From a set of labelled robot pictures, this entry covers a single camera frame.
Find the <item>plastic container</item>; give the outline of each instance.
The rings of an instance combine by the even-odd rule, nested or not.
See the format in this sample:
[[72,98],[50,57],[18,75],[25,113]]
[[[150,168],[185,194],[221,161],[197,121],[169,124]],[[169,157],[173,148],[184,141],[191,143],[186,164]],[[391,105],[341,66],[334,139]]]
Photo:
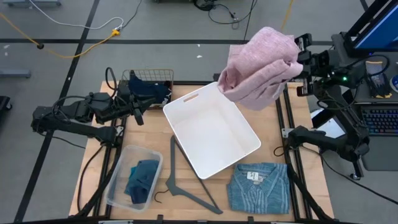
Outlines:
[[256,149],[261,142],[235,103],[204,86],[163,108],[199,178],[207,179]]
[[[150,188],[146,203],[133,204],[130,195],[124,193],[127,182],[129,180],[131,168],[137,166],[138,162],[145,159],[153,159],[159,161],[159,166],[156,170],[156,175]],[[150,205],[153,199],[153,193],[156,186],[157,179],[162,169],[163,156],[159,152],[149,149],[144,149],[138,146],[126,146],[116,164],[114,173],[109,181],[106,203],[119,208],[126,208],[134,212],[144,212]]]

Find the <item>folded blue shirt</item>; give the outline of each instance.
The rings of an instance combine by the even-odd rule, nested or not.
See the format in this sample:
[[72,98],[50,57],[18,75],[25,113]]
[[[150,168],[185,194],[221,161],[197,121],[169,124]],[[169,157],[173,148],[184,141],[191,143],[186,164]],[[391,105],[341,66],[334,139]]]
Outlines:
[[159,161],[143,160],[139,161],[136,167],[131,168],[124,193],[131,196],[132,203],[145,203],[147,201],[158,165]]
[[141,95],[141,96],[153,95],[156,98],[155,103],[163,103],[163,101],[165,100],[170,101],[171,90],[167,86],[161,83],[153,84],[153,83],[144,82],[135,75],[130,77],[129,89],[130,93],[135,95]]
[[227,185],[231,210],[255,214],[289,213],[286,164],[238,164]]

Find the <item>computer monitor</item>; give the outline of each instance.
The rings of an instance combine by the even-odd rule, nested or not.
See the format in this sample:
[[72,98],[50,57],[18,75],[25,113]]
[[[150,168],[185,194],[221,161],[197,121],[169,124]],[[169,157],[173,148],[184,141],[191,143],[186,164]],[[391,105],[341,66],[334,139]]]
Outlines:
[[398,52],[398,1],[376,0],[345,35],[350,55]]

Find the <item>keyboard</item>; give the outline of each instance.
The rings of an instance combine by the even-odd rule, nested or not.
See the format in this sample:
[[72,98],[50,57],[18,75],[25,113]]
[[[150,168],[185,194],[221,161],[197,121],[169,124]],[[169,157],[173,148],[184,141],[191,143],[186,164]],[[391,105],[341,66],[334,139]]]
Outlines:
[[361,108],[369,135],[398,136],[398,106],[375,106]]

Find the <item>metal basket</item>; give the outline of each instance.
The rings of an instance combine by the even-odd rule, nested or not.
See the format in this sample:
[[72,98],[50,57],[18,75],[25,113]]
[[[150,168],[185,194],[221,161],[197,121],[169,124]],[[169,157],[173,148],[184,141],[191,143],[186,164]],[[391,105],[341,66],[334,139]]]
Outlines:
[[[147,83],[163,83],[169,81],[170,89],[173,89],[174,71],[172,69],[126,69],[125,71],[123,71],[123,80],[129,80],[129,76],[132,71],[137,78]],[[156,103],[151,105],[149,110],[159,110],[162,109],[163,106],[164,105],[162,104]]]

